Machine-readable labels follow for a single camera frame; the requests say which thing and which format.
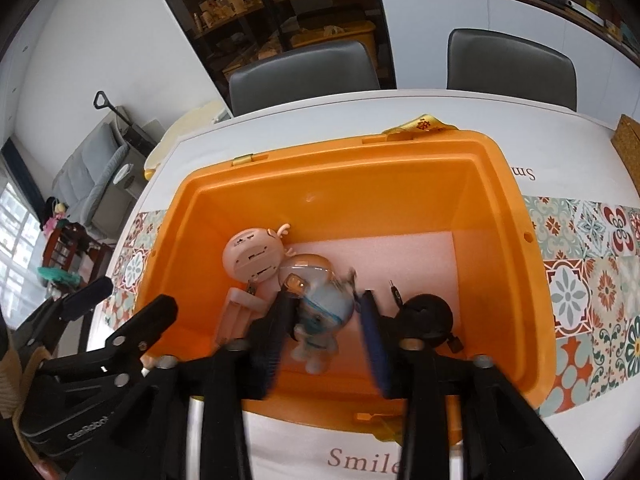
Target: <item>dark curtain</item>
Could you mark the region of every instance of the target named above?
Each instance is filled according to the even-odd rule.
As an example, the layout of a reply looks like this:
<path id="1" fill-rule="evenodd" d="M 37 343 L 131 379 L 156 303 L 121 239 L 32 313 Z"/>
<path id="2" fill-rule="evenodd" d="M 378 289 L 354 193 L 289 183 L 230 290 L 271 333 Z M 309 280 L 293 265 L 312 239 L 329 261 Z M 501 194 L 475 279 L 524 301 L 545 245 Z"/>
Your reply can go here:
<path id="1" fill-rule="evenodd" d="M 0 150 L 0 154 L 4 158 L 4 163 L 11 175 L 13 184 L 18 186 L 22 196 L 29 203 L 31 210 L 36 213 L 38 220 L 43 223 L 44 199 L 11 138 L 6 140 L 2 150 Z"/>

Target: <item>white table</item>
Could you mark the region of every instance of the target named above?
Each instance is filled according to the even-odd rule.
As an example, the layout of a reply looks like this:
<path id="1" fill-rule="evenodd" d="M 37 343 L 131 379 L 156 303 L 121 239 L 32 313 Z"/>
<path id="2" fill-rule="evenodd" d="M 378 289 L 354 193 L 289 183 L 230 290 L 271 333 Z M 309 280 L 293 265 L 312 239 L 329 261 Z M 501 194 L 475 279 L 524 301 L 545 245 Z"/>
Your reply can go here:
<path id="1" fill-rule="evenodd" d="M 524 195 L 640 207 L 610 143 L 613 124 L 555 105 L 488 94 L 375 91 L 280 105 L 181 137 L 146 186 L 124 233 L 138 212 L 168 209 L 181 181 L 199 168 L 247 153 L 379 133 L 425 113 L 494 139 Z M 125 236 L 114 254 L 122 250 Z M 113 272 L 115 260 L 108 272 Z M 97 309 L 89 348 L 102 346 L 110 333 Z M 639 396 L 640 380 L 634 377 L 599 399 L 545 419 L 586 479 L 603 478 L 622 453 L 625 439 L 640 426 Z M 391 469 L 398 453 L 395 444 L 382 444 L 369 435 L 294 426 L 257 415 L 248 416 L 248 431 L 258 478 L 372 477 L 377 473 L 345 469 L 345 457 L 373 460 L 375 454 L 384 458 L 389 453 Z M 341 451 L 331 455 L 332 449 Z"/>

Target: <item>black round object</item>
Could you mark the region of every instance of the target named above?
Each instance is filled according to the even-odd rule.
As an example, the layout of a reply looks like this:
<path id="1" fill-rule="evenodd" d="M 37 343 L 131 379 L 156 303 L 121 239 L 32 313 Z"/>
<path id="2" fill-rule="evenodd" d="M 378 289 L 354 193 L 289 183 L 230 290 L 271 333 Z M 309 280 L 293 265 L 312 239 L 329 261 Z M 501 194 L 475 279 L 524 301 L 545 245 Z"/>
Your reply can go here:
<path id="1" fill-rule="evenodd" d="M 432 348 L 447 340 L 453 329 L 453 313 L 440 296 L 418 294 L 396 314 L 404 337 L 417 337 Z"/>

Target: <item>metal screw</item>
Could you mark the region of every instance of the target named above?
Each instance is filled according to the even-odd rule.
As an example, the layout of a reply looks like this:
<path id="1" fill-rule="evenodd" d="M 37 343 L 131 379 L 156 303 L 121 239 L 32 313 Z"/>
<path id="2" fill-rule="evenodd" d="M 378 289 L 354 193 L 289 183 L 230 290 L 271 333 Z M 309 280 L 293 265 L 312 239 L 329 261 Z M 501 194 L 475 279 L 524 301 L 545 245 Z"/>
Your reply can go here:
<path id="1" fill-rule="evenodd" d="M 488 355 L 480 354 L 474 357 L 474 364 L 478 368 L 491 368 L 494 366 L 494 360 Z"/>
<path id="2" fill-rule="evenodd" d="M 129 382 L 129 374 L 118 374 L 116 379 L 113 381 L 118 388 L 123 387 L 125 384 Z"/>
<path id="3" fill-rule="evenodd" d="M 225 345 L 227 350 L 232 352 L 240 352 L 249 349 L 249 342 L 246 339 L 233 339 Z"/>
<path id="4" fill-rule="evenodd" d="M 170 370 L 178 364 L 178 358 L 174 355 L 163 355 L 158 359 L 156 368 L 162 368 L 162 370 Z"/>
<path id="5" fill-rule="evenodd" d="M 407 337 L 400 340 L 399 346 L 402 350 L 422 350 L 424 348 L 424 341 L 422 339 Z"/>

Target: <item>chair backrest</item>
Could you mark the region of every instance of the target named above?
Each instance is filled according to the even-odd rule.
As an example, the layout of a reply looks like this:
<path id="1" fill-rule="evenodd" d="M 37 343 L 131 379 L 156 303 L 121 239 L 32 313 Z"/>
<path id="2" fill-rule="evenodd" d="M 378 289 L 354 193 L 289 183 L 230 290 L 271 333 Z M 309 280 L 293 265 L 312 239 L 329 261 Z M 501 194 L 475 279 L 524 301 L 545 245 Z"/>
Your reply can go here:
<path id="1" fill-rule="evenodd" d="M 359 41 L 296 48 L 245 66 L 229 79 L 235 116 L 311 97 L 379 89 L 376 70 Z"/>
<path id="2" fill-rule="evenodd" d="M 576 109 L 574 64 L 539 43 L 490 30 L 456 28 L 449 35 L 447 65 L 449 89 Z"/>

